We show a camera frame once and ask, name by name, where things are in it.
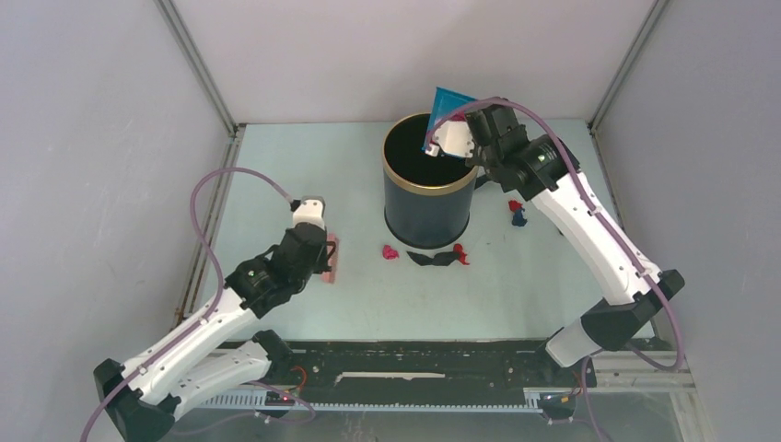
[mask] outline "blue toy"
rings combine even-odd
[[[512,225],[513,226],[524,227],[524,226],[526,226],[526,223],[529,222],[526,218],[523,217],[523,211],[524,210],[526,210],[526,209],[521,208],[521,209],[518,209],[518,210],[515,211],[515,213],[513,214],[513,220],[512,220]]]

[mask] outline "table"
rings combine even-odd
[[[526,122],[529,137],[542,131]],[[607,183],[582,120],[550,120],[580,161],[597,197],[615,215]],[[600,288],[554,224],[531,204],[529,223],[510,225],[516,193],[488,183],[475,191],[471,220],[459,239],[471,265],[419,267],[383,219],[382,142],[393,122],[253,124],[237,166],[256,169],[288,192],[325,198],[329,231],[340,240],[333,285],[314,277],[306,290],[235,336],[258,328],[287,340],[468,340],[545,338],[592,307]],[[290,226],[286,202],[261,180],[233,177],[216,232],[226,274],[268,249]],[[382,258],[390,244],[402,257]],[[209,270],[198,305],[217,286]],[[638,337],[651,337],[647,325]]]

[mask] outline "cable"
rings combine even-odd
[[[290,368],[290,371],[301,372],[301,382],[298,384],[297,387],[294,387],[292,389],[292,390],[298,390],[298,394],[301,394],[301,391],[304,389],[304,385],[307,383],[307,370],[305,370],[303,366],[294,366],[293,368]]]
[[[223,175],[225,173],[233,173],[233,172],[246,173],[254,177],[260,178],[261,180],[264,180],[269,184],[271,184],[274,190],[277,191],[280,195],[282,195],[282,197],[285,198],[285,200],[289,204],[293,202],[293,197],[291,197],[289,193],[285,192],[285,190],[282,189],[282,187],[280,187],[279,184],[277,184],[274,180],[263,175],[261,172],[257,172],[255,170],[245,169],[245,168],[224,168],[224,169],[214,170],[206,174],[206,176],[204,176],[203,178],[201,178],[201,180],[198,181],[198,184],[196,184],[195,187],[192,189],[192,194],[190,195],[190,221],[192,223],[192,228],[195,230],[195,235],[198,237],[198,241],[204,246],[204,249],[206,250],[206,256],[209,258],[209,261],[212,263],[212,265],[215,266],[215,272],[217,273],[217,292],[215,295],[215,300],[204,313],[203,318],[205,320],[208,320],[209,317],[212,315],[212,313],[215,311],[215,309],[217,308],[217,304],[219,304],[219,300],[222,297],[223,274],[222,274],[222,268],[220,267],[219,262],[217,261],[217,257],[215,256],[215,253],[212,250],[212,247],[209,244],[208,239],[206,239],[205,233],[201,231],[201,226],[198,224],[198,215],[195,213],[195,200],[197,199],[198,192],[201,190],[201,188],[203,188],[204,185],[212,178],[219,175]],[[164,345],[162,348],[154,352],[151,356],[149,356],[149,358],[145,362],[139,364],[139,366],[135,370],[133,370],[129,375],[127,375],[127,378],[125,378],[122,382],[117,384],[117,386],[114,387],[114,389],[111,390],[109,394],[106,395],[103,401],[100,402],[98,408],[96,408],[95,411],[92,412],[92,414],[89,416],[89,419],[87,419],[87,423],[84,425],[84,429],[81,432],[81,437],[79,438],[79,442],[87,442],[87,438],[89,437],[89,432],[92,431],[92,427],[95,426],[95,423],[98,421],[98,417],[100,417],[100,414],[103,413],[103,410],[106,409],[109,403],[113,401],[113,399],[117,396],[117,394],[119,394],[119,392],[123,388],[125,388],[128,384],[130,384],[133,381],[133,379],[137,378],[141,374],[141,369],[146,370],[147,367],[157,362],[159,358],[163,357],[168,351],[170,351],[171,348],[175,347],[178,343],[180,343],[185,338],[187,338],[187,336],[189,336],[200,326],[201,326],[200,321],[196,321],[193,324],[191,324],[190,327],[183,330],[175,338],[173,338],[168,344]]]
[[[574,376],[575,380],[577,381],[577,394],[575,396],[580,396],[581,394],[583,394],[583,382],[580,380],[580,375],[577,372],[573,371],[572,376]]]
[[[589,420],[591,421],[591,427],[594,428],[594,433],[597,434],[597,438],[600,440],[600,442],[606,442],[605,437],[610,439],[611,437],[608,436],[608,434],[601,429],[600,425],[597,424],[597,417],[594,415],[594,409],[591,407],[591,396],[589,395],[589,382],[586,379],[586,374],[589,369],[589,361],[591,360],[591,356],[586,356],[583,358],[583,363],[580,365],[580,377],[583,379],[583,400],[586,401],[586,410],[589,412]]]
[[[613,226],[605,217],[605,215],[603,215],[600,211],[596,210],[597,205],[594,204],[593,201],[591,201],[591,198],[589,198],[589,193],[586,192],[586,189],[583,187],[583,183],[580,182],[580,178],[577,176],[577,170],[575,170],[575,166],[572,164],[572,160],[569,158],[569,154],[564,148],[564,145],[562,144],[561,140],[559,140],[559,137],[556,136],[554,130],[551,129],[551,126],[549,126],[539,115],[532,112],[528,108],[521,106],[518,103],[509,101],[507,99],[502,99],[499,97],[493,97],[490,99],[478,99],[476,101],[472,101],[462,106],[459,106],[458,108],[449,112],[447,115],[440,118],[439,121],[434,124],[434,127],[432,127],[431,130],[428,131],[428,133],[426,134],[425,136],[426,142],[430,142],[431,137],[434,135],[434,132],[444,122],[450,120],[455,115],[460,113],[466,113],[467,111],[482,109],[492,104],[496,104],[499,106],[507,106],[515,109],[516,111],[520,111],[526,114],[529,118],[534,120],[534,122],[539,124],[540,127],[542,127],[542,129],[548,135],[550,135],[551,141],[553,141],[554,145],[556,146],[556,150],[559,153],[559,157],[561,157],[564,160],[567,172],[569,173],[570,177],[572,177],[572,181],[574,182],[575,187],[577,188],[577,192],[580,194],[580,199],[583,200],[583,202],[586,204],[586,207],[591,211],[591,213],[597,217],[597,219],[600,221],[600,224],[602,224],[605,230],[607,230],[610,236],[615,240],[615,242],[621,248],[621,250],[624,251],[624,254],[626,255],[627,258],[629,258],[629,261],[632,263],[635,269],[640,274],[645,273],[646,268],[643,267],[643,263],[637,259],[635,254],[629,248],[629,244],[627,244],[626,241],[624,241],[624,239],[621,237],[621,235],[615,230],[615,228],[613,228]],[[659,288],[659,285],[657,285],[657,283],[654,282],[654,280],[650,277],[650,275],[647,274],[643,276],[643,280],[648,284],[648,286],[651,287],[651,290],[654,292],[654,295],[656,295],[662,307],[664,308],[665,313],[667,313],[668,319],[670,319],[670,326],[672,327],[672,334],[675,339],[675,362],[671,366],[663,366],[659,362],[654,361],[647,355],[643,354],[640,350],[634,348],[632,345],[628,345],[628,348],[632,350],[637,356],[639,356],[641,359],[643,359],[644,361],[646,361],[656,369],[669,370],[669,371],[678,370],[681,368],[681,365],[683,364],[683,339],[681,337],[681,327],[678,324],[678,319],[675,317],[675,312],[672,311],[670,302],[667,300],[667,297],[664,296],[664,293],[662,293],[661,289]]]
[[[317,415],[315,413],[315,409],[311,406],[311,404],[309,402],[307,402],[307,401],[304,401],[303,399],[300,399],[300,398],[298,398],[296,396],[293,396],[293,395],[290,395],[288,393],[285,393],[284,391],[282,391],[280,389],[277,389],[277,388],[272,387],[270,385],[263,384],[261,382],[250,381],[250,382],[247,382],[247,383],[255,385],[255,386],[258,386],[258,387],[262,387],[262,388],[264,388],[266,390],[269,390],[269,391],[273,391],[274,393],[279,394],[282,397],[289,397],[290,399],[292,399],[296,403],[298,403],[298,404],[302,405],[303,407],[305,407],[309,411],[309,416],[307,416],[306,419],[283,419],[283,418],[280,418],[280,417],[272,417],[272,416],[269,416],[267,414],[263,414],[263,413],[260,413],[260,412],[236,413],[236,414],[233,414],[231,416],[226,417],[225,419],[217,421],[217,422],[215,422],[215,423],[213,423],[211,425],[205,426],[204,428],[199,428],[197,430],[192,430],[192,431],[171,430],[169,433],[174,435],[174,436],[195,436],[195,435],[200,435],[201,433],[205,433],[207,431],[213,430],[213,429],[219,427],[222,424],[226,424],[226,423],[234,421],[236,419],[240,419],[240,418],[244,418],[244,417],[260,417],[260,416],[263,416],[267,420],[276,421],[276,422],[279,422],[281,424],[302,425],[302,424],[306,424],[308,422],[312,422],[312,420],[315,418],[315,415]]]

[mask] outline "gold rim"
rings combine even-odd
[[[391,132],[393,131],[393,129],[396,128],[396,126],[413,117],[417,117],[418,115],[425,115],[425,113],[422,112],[414,113],[412,115],[408,115],[398,120],[395,124],[393,124],[393,127],[390,128],[388,133],[385,134],[385,139],[382,140],[382,166],[385,168],[385,174],[397,186],[401,187],[402,189],[408,192],[416,193],[418,195],[441,196],[441,195],[447,195],[450,193],[460,191],[461,189],[466,187],[467,184],[472,182],[472,180],[474,180],[474,178],[477,176],[476,166],[473,167],[472,170],[469,171],[469,173],[459,178],[458,180],[453,181],[450,184],[445,184],[444,186],[422,186],[420,184],[415,184],[414,182],[402,178],[401,176],[399,176],[398,173],[393,171],[393,169],[391,169],[391,165],[388,164],[388,159],[385,157],[385,147],[388,145],[388,135],[391,134]]]

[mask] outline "white object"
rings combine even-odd
[[[203,316],[208,306],[211,306],[215,301],[215,297],[211,297],[203,307],[165,338],[123,363],[122,376],[127,378],[150,355],[173,341],[176,336],[195,322],[201,321],[201,325],[189,336],[177,343],[154,364],[147,367],[146,371],[142,370],[142,374],[130,382],[129,386],[132,390],[141,390],[141,401],[152,405],[160,403],[195,364],[222,342],[229,339],[235,332],[258,322],[251,309],[241,308],[241,298],[231,288],[226,288],[223,291],[216,310],[209,320],[205,321]]]
[[[188,411],[218,393],[235,388],[250,380],[266,375],[271,367],[265,349],[256,342],[247,341],[226,355],[197,366],[179,379],[171,395],[181,402],[173,413],[177,421]]]
[[[580,199],[571,175],[567,174],[557,181],[558,189],[554,192],[550,190],[540,192],[531,199],[531,203],[551,219],[575,247],[596,276],[602,288],[602,296],[608,304],[612,306],[632,304],[635,302],[635,294],[651,291],[650,285],[643,276],[647,274],[658,283],[660,269],[640,252],[615,224],[610,214],[603,210],[600,200],[589,186],[586,175],[580,172],[577,178],[583,184],[591,201],[597,206],[595,211],[607,218],[632,253],[643,263],[645,271],[640,274],[635,273],[634,265],[619,247],[615,238],[608,233],[600,220],[589,212],[589,208]],[[545,348],[559,366],[572,366],[582,357],[600,350],[600,347],[591,341],[583,330],[580,318],[551,338]]]
[[[442,123],[434,132],[433,143],[424,150],[426,155],[436,157],[441,151],[452,157],[469,158],[472,156],[474,142],[467,122],[448,121]]]
[[[233,390],[226,390],[221,394],[201,404],[199,409],[209,410],[257,410],[263,407],[264,410],[290,410],[298,408],[303,410],[300,405],[265,405],[265,398],[268,391],[258,390],[249,386],[242,386]],[[536,391],[523,392],[525,403],[513,405],[420,405],[420,404],[376,404],[376,403],[329,403],[329,402],[310,402],[318,412],[416,412],[416,413],[540,413],[538,408],[540,393]]]
[[[602,203],[589,186],[586,175],[577,174],[591,201],[597,205],[612,227],[621,235],[632,253],[643,263],[646,272],[654,282],[659,281],[659,267],[651,262],[615,224],[609,213],[603,210]],[[556,224],[564,236],[572,243],[575,250],[589,266],[602,288],[602,294],[608,304],[619,306],[635,302],[636,293],[648,293],[650,285],[635,275],[635,267],[621,250],[616,240],[608,233],[596,216],[589,214],[589,208],[580,194],[570,175],[565,175],[556,182],[558,189],[554,192],[545,190],[531,199],[531,203]]]
[[[301,199],[301,205],[293,212],[293,226],[298,223],[313,224],[325,230],[325,200],[319,196],[305,196]]]

